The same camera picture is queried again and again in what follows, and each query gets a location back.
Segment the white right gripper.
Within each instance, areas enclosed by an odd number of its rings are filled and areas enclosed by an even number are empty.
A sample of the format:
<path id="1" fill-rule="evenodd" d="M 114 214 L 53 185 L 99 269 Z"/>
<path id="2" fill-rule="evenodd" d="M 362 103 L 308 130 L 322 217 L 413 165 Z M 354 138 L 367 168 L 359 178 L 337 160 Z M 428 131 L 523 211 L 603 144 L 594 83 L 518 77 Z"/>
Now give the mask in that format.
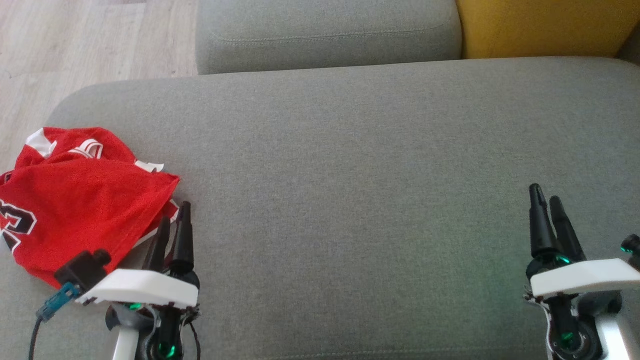
<path id="1" fill-rule="evenodd" d="M 639 286 L 639 271 L 622 259 L 586 260 L 560 197 L 550 198 L 550 220 L 542 187 L 528 192 L 531 257 L 562 251 L 578 262 L 534 275 L 525 289 L 546 317 L 546 358 L 637 360 L 639 342 L 618 305 L 622 290 Z"/>

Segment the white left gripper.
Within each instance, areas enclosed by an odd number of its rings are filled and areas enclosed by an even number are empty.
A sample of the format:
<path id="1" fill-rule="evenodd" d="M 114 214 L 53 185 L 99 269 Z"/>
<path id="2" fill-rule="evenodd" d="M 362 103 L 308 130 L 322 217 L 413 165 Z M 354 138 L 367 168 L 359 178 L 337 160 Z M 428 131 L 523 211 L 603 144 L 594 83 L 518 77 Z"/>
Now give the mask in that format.
<path id="1" fill-rule="evenodd" d="M 179 207 L 174 242 L 167 256 L 170 219 L 163 216 L 151 239 L 144 269 L 116 269 L 78 298 L 78 303 L 108 302 L 105 323 L 114 341 L 101 360 L 182 360 L 183 330 L 199 315 L 191 203 Z"/>

